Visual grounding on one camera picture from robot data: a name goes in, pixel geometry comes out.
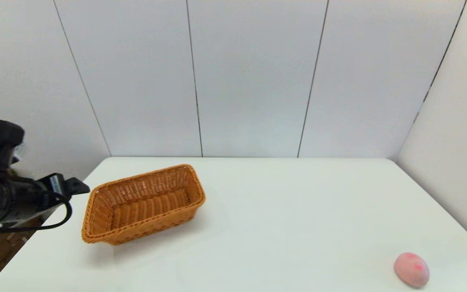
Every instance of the wicker basket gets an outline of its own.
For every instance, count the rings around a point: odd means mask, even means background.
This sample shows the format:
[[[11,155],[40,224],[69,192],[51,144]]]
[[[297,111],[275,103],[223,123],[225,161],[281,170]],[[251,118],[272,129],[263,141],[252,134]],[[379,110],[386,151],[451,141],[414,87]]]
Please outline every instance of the wicker basket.
[[[82,239],[122,244],[191,220],[204,200],[187,164],[104,183],[89,196]]]

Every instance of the black cable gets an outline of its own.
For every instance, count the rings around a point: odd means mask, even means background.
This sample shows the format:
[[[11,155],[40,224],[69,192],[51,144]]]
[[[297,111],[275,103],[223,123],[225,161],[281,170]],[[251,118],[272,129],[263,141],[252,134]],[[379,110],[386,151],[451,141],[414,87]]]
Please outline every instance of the black cable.
[[[73,210],[70,205],[70,201],[64,197],[61,194],[57,194],[56,192],[50,192],[50,191],[44,191],[45,194],[50,194],[53,195],[55,198],[57,198],[61,203],[63,203],[66,206],[66,216],[62,221],[56,224],[52,225],[47,225],[47,226],[38,226],[38,227],[16,227],[16,228],[0,228],[0,233],[17,233],[17,232],[27,232],[27,231],[37,231],[37,230],[46,230],[46,229],[52,229],[59,227],[60,225],[63,225],[66,223],[68,220],[70,220]]]

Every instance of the white label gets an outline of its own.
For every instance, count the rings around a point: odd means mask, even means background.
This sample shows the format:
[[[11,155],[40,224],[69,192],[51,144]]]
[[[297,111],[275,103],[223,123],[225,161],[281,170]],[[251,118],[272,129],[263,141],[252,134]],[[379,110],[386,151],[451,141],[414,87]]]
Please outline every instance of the white label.
[[[50,184],[51,188],[56,192],[57,194],[62,195],[62,189],[61,189],[61,184],[59,183],[59,178],[57,176],[52,176],[50,178]]]

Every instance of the basket rim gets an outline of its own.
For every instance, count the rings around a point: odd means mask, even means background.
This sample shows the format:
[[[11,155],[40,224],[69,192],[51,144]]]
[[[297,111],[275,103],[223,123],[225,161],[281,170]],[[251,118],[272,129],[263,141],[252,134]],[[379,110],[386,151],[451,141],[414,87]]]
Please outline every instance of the basket rim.
[[[121,182],[124,182],[124,181],[130,181],[130,180],[133,180],[133,179],[137,179],[139,177],[151,176],[151,175],[156,174],[158,172],[164,172],[164,171],[175,169],[175,168],[187,168],[189,170],[189,172],[192,175],[193,180],[197,183],[198,188],[199,188],[199,199],[198,199],[198,201],[196,201],[196,202],[194,202],[194,203],[192,203],[190,205],[184,206],[184,207],[179,207],[178,209],[170,210],[167,213],[159,214],[159,215],[154,216],[154,217],[146,218],[144,220],[137,221],[137,222],[125,225],[125,226],[120,227],[118,229],[112,229],[110,231],[97,233],[97,234],[93,234],[93,233],[91,233],[89,231],[89,220],[91,219],[91,214],[92,214],[91,210],[93,209],[94,198],[95,198],[96,193],[98,192],[98,190],[100,190],[101,188],[107,187],[109,185],[114,185],[114,184],[116,184],[118,182],[121,183]],[[125,231],[127,229],[133,229],[134,227],[136,227],[138,225],[145,224],[145,223],[150,222],[152,220],[156,220],[156,219],[159,219],[159,218],[162,218],[162,217],[166,217],[166,216],[169,216],[169,215],[174,214],[174,213],[179,213],[182,210],[187,210],[187,209],[191,209],[191,208],[200,207],[201,205],[203,205],[204,201],[205,201],[205,195],[204,195],[204,190],[203,190],[203,187],[201,185],[201,182],[199,181],[199,179],[197,177],[196,170],[194,170],[194,168],[189,164],[179,164],[179,165],[163,168],[163,169],[160,169],[160,170],[154,170],[152,172],[145,172],[143,174],[136,174],[136,175],[131,176],[131,177],[126,177],[126,178],[117,179],[117,180],[114,180],[114,181],[109,181],[109,182],[106,182],[106,183],[104,183],[102,185],[98,185],[97,187],[95,187],[91,191],[91,194],[89,194],[89,200],[88,200],[88,203],[87,203],[86,213],[85,213],[84,221],[83,221],[82,237],[83,237],[83,240],[86,241],[86,242],[87,242],[86,239],[91,240],[92,243],[98,242],[98,241],[103,241],[106,238],[111,237],[111,235],[113,235],[113,234],[115,234],[117,232],[122,232],[122,231]]]

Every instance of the pink ball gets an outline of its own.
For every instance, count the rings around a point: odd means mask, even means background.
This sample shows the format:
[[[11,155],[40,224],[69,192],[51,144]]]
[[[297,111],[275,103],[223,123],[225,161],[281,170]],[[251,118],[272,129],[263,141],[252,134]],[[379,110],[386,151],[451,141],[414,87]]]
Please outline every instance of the pink ball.
[[[414,253],[401,253],[394,264],[394,270],[406,284],[420,288],[430,279],[430,270],[426,262]]]

